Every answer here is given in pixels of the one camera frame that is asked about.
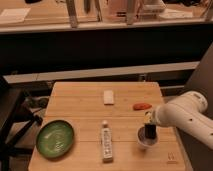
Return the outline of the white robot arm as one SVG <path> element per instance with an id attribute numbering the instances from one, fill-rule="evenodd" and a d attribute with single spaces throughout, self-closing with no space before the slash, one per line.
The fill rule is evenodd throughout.
<path id="1" fill-rule="evenodd" d="M 177 127 L 213 149 L 213 120 L 206 117 L 208 101 L 197 91 L 188 91 L 146 113 L 149 124 Z"/>

